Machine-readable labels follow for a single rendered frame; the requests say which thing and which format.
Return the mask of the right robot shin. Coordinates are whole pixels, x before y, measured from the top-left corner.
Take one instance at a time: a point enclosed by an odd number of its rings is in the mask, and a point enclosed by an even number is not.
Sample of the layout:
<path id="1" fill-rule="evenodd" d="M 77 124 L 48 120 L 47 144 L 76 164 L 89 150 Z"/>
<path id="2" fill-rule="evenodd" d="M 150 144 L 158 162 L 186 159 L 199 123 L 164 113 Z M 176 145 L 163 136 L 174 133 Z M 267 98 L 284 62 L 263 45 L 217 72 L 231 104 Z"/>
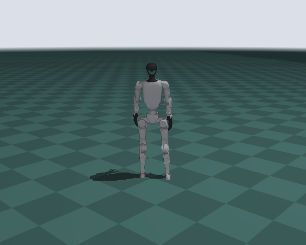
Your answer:
<path id="1" fill-rule="evenodd" d="M 169 157 L 169 145 L 167 145 L 167 153 L 163 153 L 163 159 L 164 159 L 164 164 L 166 167 L 166 174 L 169 173 L 169 163 L 170 163 L 170 157 Z"/>

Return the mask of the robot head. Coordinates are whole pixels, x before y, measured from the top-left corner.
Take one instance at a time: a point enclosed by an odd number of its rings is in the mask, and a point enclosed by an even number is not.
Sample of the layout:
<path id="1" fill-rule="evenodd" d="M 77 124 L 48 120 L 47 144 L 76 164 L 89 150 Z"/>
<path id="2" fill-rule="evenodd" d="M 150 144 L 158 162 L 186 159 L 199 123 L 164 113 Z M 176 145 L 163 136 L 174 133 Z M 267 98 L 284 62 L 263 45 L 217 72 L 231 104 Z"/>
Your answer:
<path id="1" fill-rule="evenodd" d="M 155 63 L 149 63 L 149 64 L 147 64 L 146 69 L 147 69 L 147 73 L 148 74 L 149 74 L 149 72 L 148 72 L 149 70 L 150 71 L 156 70 L 156 72 L 157 72 L 157 65 Z M 155 74 L 156 74 L 156 72 L 155 72 Z M 155 74 L 153 74 L 153 75 L 149 74 L 149 79 L 147 80 L 147 82 L 156 82 L 156 81 L 158 81 L 158 80 L 155 79 Z"/>

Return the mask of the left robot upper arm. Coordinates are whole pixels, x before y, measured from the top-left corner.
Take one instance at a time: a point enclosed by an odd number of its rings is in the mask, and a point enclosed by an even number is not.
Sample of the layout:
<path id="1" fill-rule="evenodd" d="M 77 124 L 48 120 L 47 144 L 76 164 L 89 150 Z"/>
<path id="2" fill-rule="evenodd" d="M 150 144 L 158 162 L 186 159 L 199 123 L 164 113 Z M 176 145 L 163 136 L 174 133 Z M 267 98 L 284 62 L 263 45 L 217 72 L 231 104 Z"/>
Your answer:
<path id="1" fill-rule="evenodd" d="M 140 94 L 141 94 L 142 84 L 143 84 L 143 81 L 138 81 L 136 83 L 136 86 L 135 86 L 135 99 L 136 99 L 136 102 L 139 102 L 141 100 Z"/>

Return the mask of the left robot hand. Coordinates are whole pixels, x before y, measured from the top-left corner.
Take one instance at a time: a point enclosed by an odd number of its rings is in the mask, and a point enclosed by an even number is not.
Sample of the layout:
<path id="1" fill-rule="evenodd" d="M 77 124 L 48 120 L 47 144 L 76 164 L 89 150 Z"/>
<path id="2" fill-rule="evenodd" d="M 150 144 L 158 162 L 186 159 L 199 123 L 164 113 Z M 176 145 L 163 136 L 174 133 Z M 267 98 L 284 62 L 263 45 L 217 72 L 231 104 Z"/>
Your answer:
<path id="1" fill-rule="evenodd" d="M 138 126 L 138 122 L 137 122 L 137 117 L 138 117 L 138 114 L 135 113 L 135 115 L 133 115 L 134 117 L 134 122 L 135 122 L 135 125 Z"/>

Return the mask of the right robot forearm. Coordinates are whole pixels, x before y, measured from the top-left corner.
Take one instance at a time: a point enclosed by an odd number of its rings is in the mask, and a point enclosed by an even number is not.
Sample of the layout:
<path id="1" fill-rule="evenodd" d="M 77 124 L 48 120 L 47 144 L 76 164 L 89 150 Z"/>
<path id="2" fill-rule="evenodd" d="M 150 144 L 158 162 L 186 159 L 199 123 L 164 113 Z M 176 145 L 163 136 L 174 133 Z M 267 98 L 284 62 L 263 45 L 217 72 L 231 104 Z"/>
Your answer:
<path id="1" fill-rule="evenodd" d="M 172 112 L 171 112 L 171 107 L 172 107 L 172 98 L 169 99 L 169 103 L 165 105 L 166 107 L 166 115 L 170 116 L 170 119 L 172 118 Z M 166 116 L 166 117 L 167 117 Z"/>

